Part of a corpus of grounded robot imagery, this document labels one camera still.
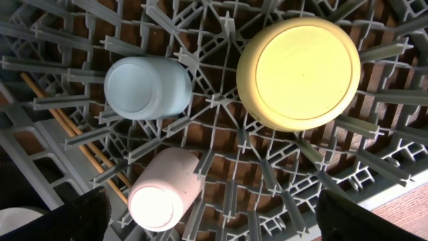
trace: light blue jar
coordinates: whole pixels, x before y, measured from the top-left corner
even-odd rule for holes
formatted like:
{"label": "light blue jar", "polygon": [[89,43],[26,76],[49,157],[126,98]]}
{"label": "light blue jar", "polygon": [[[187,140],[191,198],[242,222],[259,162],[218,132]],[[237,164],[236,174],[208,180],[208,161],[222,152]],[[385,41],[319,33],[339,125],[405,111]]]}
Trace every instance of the light blue jar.
{"label": "light blue jar", "polygon": [[128,57],[110,67],[104,93],[120,116],[151,120],[183,112],[191,99],[192,84],[186,70],[173,60]]}

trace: chopstick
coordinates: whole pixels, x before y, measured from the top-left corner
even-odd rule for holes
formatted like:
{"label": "chopstick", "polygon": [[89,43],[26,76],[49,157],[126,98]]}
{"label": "chopstick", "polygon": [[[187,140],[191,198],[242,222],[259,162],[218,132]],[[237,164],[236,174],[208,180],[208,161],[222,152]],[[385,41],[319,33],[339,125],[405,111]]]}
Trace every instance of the chopstick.
{"label": "chopstick", "polygon": [[[44,98],[47,95],[39,89],[38,86],[35,85],[34,81],[31,79],[31,77],[27,73],[21,73],[21,78],[23,78],[24,82],[33,90],[33,92],[37,95],[37,97]],[[76,124],[73,123],[70,118],[63,112],[63,110],[60,109],[49,109],[53,117],[59,122],[61,127],[67,132],[69,137],[75,137],[76,135],[81,135],[83,131],[81,131]],[[101,160],[107,165],[107,167],[112,167],[114,164],[95,146],[93,143],[87,144],[89,148],[95,153],[95,155],[99,156]],[[85,156],[88,158],[89,162],[95,167],[95,169],[99,173],[104,172],[104,168],[102,168],[101,164],[98,163],[96,158],[89,152],[88,148],[86,148],[84,145],[80,145],[79,149],[85,154]],[[132,184],[129,182],[129,180],[123,175],[123,173],[118,173],[117,176],[122,180],[125,185],[128,187],[131,187]],[[107,181],[108,185],[112,187],[112,189],[119,195],[120,199],[127,204],[128,199],[126,196],[121,192],[119,187],[111,180],[109,179]]]}

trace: pink jar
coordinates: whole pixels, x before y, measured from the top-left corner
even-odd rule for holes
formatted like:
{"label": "pink jar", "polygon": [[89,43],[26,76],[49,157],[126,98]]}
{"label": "pink jar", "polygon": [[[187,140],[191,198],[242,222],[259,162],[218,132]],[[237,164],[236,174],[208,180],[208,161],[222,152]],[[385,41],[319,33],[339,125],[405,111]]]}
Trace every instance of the pink jar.
{"label": "pink jar", "polygon": [[161,151],[132,186],[128,210],[144,229],[162,232],[174,227],[202,190],[193,174],[199,160],[190,151]]}

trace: yellow container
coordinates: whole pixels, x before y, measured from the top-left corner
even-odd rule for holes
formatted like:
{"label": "yellow container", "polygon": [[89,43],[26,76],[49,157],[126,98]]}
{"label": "yellow container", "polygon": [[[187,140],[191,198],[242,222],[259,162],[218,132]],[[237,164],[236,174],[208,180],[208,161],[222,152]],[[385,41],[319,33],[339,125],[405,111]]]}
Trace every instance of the yellow container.
{"label": "yellow container", "polygon": [[305,17],[259,32],[238,63],[239,97],[248,113],[279,131],[303,131],[337,117],[355,95],[360,58],[329,21]]}

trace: brown surface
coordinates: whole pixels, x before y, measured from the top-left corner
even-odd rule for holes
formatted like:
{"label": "brown surface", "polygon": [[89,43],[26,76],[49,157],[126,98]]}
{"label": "brown surface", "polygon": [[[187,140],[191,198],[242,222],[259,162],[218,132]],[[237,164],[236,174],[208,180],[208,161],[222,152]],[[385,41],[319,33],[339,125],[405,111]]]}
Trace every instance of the brown surface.
{"label": "brown surface", "polygon": [[428,239],[428,185],[418,187],[373,211],[388,222]]}

